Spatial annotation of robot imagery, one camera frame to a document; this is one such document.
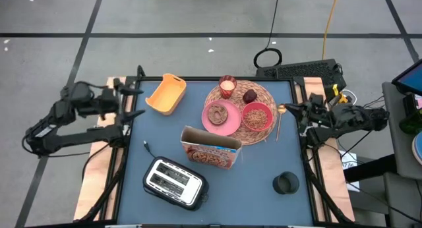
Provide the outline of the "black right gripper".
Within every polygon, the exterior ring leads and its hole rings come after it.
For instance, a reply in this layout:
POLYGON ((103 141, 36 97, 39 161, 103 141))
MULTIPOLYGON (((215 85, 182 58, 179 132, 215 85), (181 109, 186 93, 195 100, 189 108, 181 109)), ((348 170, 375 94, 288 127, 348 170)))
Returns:
POLYGON ((330 126, 329 111, 324 104, 323 95, 311 93, 307 101, 301 104, 286 103, 284 107, 301 123, 301 130, 305 130, 309 123, 330 126))

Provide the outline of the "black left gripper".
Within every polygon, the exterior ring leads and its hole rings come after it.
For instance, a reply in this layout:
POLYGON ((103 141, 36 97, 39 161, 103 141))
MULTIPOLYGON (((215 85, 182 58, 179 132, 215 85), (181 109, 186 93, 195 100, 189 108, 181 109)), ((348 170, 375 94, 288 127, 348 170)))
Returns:
POLYGON ((125 112, 125 106, 122 105, 122 94, 135 96, 143 93, 142 90, 124 86, 120 78, 113 78, 111 85, 101 86, 99 120, 104 121, 101 125, 124 125, 142 115, 146 111, 145 109, 125 112))

